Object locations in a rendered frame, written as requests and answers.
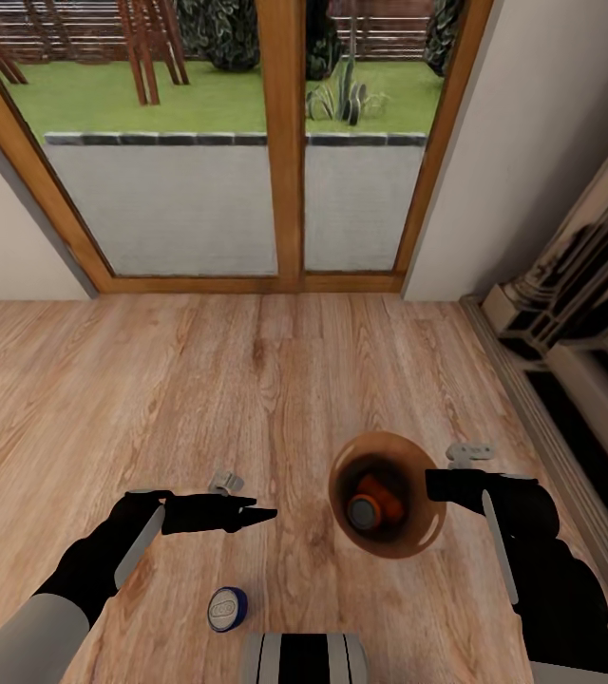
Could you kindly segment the can of soda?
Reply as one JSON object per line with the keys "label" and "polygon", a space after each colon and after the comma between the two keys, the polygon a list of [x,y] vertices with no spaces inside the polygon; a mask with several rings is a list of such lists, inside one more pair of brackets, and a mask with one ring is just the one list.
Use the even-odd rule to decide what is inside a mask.
{"label": "can of soda", "polygon": [[212,630],[223,633],[233,630],[245,619],[248,599],[245,592],[236,587],[217,590],[208,604],[207,618]]}
{"label": "can of soda", "polygon": [[391,489],[388,489],[372,472],[364,472],[359,480],[353,485],[353,492],[359,494],[370,494],[374,496],[382,507],[382,523],[386,526],[394,527],[406,513],[406,506],[401,498]]}
{"label": "can of soda", "polygon": [[[348,502],[346,513],[351,528],[357,532],[371,532],[378,524],[384,524],[382,522],[384,508],[371,494],[359,494],[357,496],[353,492],[353,498]],[[386,525],[384,524],[384,526]]]}

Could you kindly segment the trash can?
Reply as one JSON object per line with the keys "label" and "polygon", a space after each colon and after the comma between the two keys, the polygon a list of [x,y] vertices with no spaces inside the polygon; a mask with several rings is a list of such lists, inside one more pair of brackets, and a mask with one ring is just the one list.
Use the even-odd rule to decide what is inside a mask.
{"label": "trash can", "polygon": [[[372,431],[348,441],[336,454],[329,473],[332,514],[345,536],[362,551],[383,560],[403,561],[428,550],[441,534],[447,502],[427,497],[426,469],[438,469],[429,455],[405,436]],[[353,485],[372,472],[406,506],[394,526],[378,524],[371,532],[353,530],[346,509]]]}

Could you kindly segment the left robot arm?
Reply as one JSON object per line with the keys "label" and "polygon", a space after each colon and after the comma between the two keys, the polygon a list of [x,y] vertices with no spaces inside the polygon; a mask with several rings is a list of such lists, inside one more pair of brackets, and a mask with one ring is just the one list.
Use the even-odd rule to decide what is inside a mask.
{"label": "left robot arm", "polygon": [[224,529],[275,518],[278,509],[247,507],[257,499],[233,497],[244,481],[218,468],[208,494],[133,489],[107,521],[63,555],[56,572],[0,628],[0,684],[59,684],[109,597],[161,530],[163,535]]}

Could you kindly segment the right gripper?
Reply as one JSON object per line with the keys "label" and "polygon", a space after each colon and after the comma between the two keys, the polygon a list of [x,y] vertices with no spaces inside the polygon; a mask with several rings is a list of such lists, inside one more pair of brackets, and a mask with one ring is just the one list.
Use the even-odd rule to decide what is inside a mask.
{"label": "right gripper", "polygon": [[434,502],[454,502],[470,509],[464,497],[464,485],[481,469],[426,469],[427,497]]}

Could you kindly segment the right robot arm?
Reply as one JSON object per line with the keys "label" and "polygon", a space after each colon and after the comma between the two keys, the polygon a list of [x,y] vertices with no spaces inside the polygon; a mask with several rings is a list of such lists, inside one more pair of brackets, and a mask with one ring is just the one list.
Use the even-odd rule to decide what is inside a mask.
{"label": "right robot arm", "polygon": [[574,559],[551,495],[535,477],[488,473],[487,444],[452,443],[447,469],[426,469],[427,497],[486,517],[535,684],[608,684],[608,605],[594,572]]}

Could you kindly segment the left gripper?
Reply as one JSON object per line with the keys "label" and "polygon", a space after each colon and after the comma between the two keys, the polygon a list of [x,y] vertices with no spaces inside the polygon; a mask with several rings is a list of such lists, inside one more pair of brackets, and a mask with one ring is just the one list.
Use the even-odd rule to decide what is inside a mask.
{"label": "left gripper", "polygon": [[190,532],[224,529],[227,533],[236,533],[241,526],[267,521],[278,514],[278,509],[247,507],[254,504],[257,504],[254,498],[194,494]]}

